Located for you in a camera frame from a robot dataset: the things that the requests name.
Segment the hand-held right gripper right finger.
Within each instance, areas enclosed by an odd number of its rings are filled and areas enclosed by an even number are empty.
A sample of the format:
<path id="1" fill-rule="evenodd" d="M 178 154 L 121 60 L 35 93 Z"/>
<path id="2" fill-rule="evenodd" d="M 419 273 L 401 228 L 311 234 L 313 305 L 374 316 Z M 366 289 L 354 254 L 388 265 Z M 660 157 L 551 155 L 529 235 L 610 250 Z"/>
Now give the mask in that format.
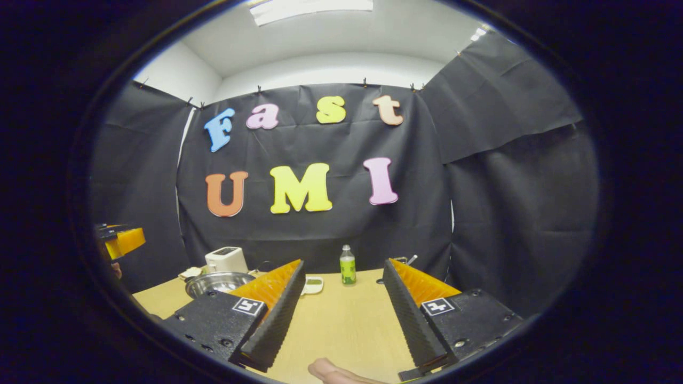
<path id="1" fill-rule="evenodd" d="M 488 292 L 462 292 L 395 259 L 385 261 L 383 283 L 415 365 L 400 372 L 403 382 L 470 359 L 523 323 Z"/>

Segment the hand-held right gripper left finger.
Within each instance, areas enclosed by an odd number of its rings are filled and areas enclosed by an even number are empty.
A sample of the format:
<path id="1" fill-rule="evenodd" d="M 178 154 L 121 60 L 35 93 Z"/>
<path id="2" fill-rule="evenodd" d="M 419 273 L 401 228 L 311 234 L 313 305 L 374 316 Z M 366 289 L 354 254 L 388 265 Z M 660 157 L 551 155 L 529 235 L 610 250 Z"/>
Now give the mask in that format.
<path id="1" fill-rule="evenodd" d="M 288 333 L 305 280 L 304 262 L 294 260 L 230 292 L 208 290 L 163 325 L 210 359 L 266 372 Z"/>

